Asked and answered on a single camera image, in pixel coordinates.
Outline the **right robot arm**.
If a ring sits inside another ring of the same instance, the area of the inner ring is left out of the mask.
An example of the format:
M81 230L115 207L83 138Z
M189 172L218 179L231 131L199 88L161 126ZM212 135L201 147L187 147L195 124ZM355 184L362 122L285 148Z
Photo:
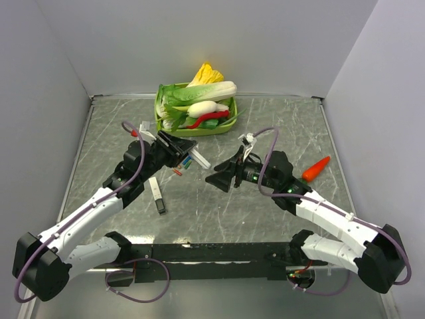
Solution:
M298 265L309 260L343 267L372 290L386 294L407 267L406 251L397 229L379 227L340 210L310 186L296 179L284 152L273 151L268 164L243 159L243 148L214 168L205 181L224 192L243 181L272 189L282 210L305 219L332 235L324 238L302 230L290 243L290 257Z

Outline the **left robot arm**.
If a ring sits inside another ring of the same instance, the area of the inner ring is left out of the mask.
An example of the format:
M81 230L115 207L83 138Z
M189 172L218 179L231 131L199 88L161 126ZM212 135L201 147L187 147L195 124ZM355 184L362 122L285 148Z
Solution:
M90 268L108 263L126 266L131 259L131 243L119 233L108 233L90 245L81 245L81 240L132 203L144 191L144 183L162 167L177 167L196 145L194 140L162 130L152 142L138 134L114 172L85 204L41 234L25 233L17 241L12 270L17 279L15 300L24 302L19 296L21 284L46 302L71 278Z

